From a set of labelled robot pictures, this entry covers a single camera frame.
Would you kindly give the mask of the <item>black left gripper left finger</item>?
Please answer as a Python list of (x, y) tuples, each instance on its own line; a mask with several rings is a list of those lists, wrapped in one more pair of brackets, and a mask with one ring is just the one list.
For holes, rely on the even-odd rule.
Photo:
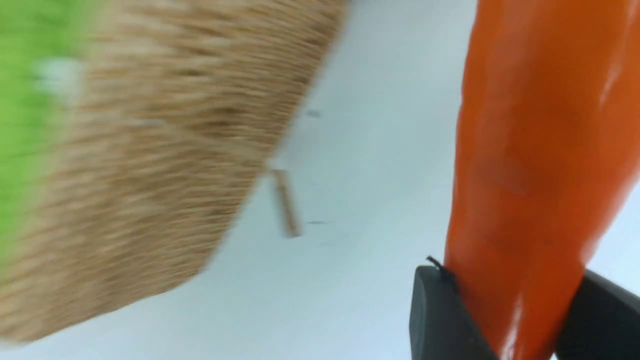
[(496, 360), (457, 287), (455, 275), (432, 256), (416, 267), (409, 315), (413, 360)]

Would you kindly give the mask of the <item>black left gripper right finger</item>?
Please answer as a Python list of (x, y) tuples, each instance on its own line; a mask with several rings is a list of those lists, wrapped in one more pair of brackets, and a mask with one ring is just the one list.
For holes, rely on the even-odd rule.
[(585, 272), (555, 349), (558, 360), (638, 360), (640, 298)]

